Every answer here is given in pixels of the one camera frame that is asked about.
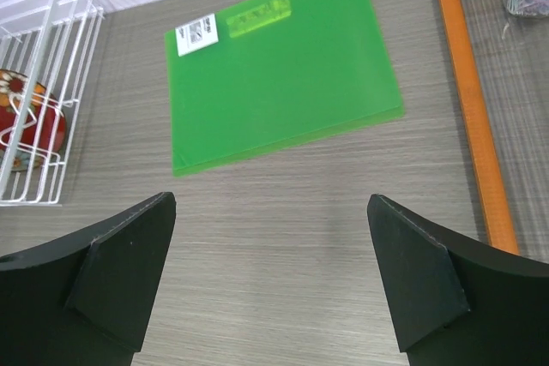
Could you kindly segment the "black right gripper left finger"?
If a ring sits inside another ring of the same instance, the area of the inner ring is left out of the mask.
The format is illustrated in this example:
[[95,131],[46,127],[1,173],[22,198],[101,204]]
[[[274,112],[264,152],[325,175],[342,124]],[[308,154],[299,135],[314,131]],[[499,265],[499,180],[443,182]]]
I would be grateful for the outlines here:
[[3,365],[129,365],[142,349],[172,240],[162,192],[1,258]]

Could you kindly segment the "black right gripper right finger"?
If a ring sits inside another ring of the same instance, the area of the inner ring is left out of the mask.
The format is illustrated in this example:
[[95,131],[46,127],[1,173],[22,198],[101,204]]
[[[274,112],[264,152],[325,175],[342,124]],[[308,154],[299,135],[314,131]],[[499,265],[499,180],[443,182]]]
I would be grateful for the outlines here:
[[367,205],[399,350],[412,365],[546,365],[548,266],[431,222],[384,195]]

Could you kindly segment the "red floral plate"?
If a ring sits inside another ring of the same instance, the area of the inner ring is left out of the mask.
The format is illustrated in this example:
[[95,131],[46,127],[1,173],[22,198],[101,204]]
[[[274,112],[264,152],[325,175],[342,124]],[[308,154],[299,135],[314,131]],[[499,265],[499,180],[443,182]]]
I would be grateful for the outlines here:
[[[16,115],[20,111],[27,76],[19,72],[1,70],[1,154],[7,152],[9,140],[15,129]],[[46,92],[46,87],[37,82],[34,86],[27,119],[22,127],[20,146],[14,156],[12,172],[27,171],[44,164],[50,148],[52,157],[58,153],[67,135],[67,120],[58,107],[55,95]]]

